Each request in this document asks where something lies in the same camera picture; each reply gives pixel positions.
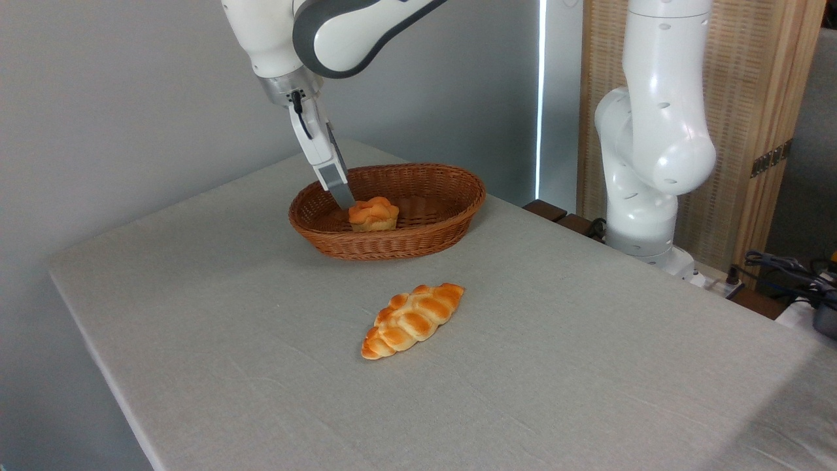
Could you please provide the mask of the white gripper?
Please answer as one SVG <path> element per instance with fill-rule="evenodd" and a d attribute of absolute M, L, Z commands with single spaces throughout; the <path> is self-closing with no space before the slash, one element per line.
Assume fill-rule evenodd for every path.
<path fill-rule="evenodd" d="M 289 113 L 296 137 L 304 155 L 333 200 L 347 211 L 356 205 L 337 143 L 332 135 L 331 122 L 315 97 L 290 97 Z"/>

